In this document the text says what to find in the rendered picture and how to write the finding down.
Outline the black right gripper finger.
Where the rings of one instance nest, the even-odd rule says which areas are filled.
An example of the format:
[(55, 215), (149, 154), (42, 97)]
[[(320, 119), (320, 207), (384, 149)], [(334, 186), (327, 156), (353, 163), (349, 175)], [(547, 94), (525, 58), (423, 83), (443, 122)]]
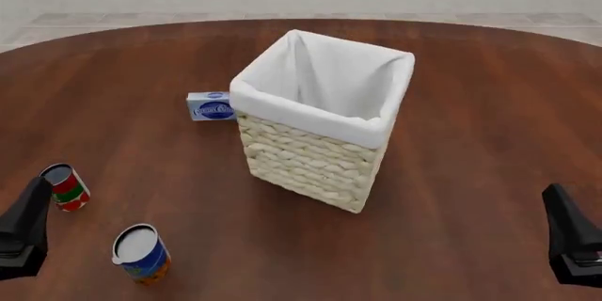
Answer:
[(542, 193), (549, 229), (549, 255), (596, 256), (602, 252), (602, 229), (584, 215), (560, 184)]

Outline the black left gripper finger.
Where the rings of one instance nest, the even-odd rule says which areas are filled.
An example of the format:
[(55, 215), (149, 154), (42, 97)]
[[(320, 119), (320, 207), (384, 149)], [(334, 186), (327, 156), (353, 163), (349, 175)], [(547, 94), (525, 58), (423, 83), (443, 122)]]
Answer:
[(0, 215), (0, 246), (47, 246), (47, 214), (52, 185), (32, 179), (19, 197)]

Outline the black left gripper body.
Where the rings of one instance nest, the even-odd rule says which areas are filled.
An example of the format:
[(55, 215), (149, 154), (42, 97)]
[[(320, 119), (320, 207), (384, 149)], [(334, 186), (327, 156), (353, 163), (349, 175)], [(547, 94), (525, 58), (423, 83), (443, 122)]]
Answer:
[(35, 277), (48, 252), (47, 235), (26, 244), (13, 235), (0, 232), (0, 277)]

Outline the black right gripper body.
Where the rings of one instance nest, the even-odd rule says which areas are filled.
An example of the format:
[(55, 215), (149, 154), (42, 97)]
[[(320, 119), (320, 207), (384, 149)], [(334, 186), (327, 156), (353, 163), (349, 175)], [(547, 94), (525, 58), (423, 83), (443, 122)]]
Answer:
[(548, 263), (555, 278), (567, 285), (602, 285), (602, 248), (577, 254), (548, 250)]

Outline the red and green tomato tin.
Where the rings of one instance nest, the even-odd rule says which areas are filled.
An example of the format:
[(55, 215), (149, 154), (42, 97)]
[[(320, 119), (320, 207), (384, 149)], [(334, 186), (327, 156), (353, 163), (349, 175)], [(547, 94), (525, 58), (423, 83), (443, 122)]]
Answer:
[(51, 184), (51, 198), (58, 210), (74, 212), (90, 201), (90, 191), (71, 165), (50, 165), (40, 176)]

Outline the woven basket with white liner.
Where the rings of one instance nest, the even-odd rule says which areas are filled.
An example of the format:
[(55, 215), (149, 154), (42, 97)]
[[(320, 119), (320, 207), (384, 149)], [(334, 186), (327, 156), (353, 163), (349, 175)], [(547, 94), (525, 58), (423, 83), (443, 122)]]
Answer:
[(409, 52), (287, 32), (230, 82), (250, 173), (360, 213), (414, 66)]

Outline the blue and orange tin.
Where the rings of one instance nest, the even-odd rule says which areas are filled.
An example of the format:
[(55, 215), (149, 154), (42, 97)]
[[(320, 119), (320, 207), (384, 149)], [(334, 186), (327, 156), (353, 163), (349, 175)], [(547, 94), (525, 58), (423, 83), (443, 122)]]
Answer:
[(134, 224), (121, 232), (112, 246), (112, 263), (138, 284), (150, 286), (166, 276), (171, 257), (150, 224)]

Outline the pale blue printed food box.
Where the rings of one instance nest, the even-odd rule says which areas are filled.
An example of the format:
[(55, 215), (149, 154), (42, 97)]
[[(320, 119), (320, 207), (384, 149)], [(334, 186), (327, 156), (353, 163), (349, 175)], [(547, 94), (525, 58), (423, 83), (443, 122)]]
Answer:
[(227, 91), (189, 93), (186, 103), (192, 121), (236, 119)]

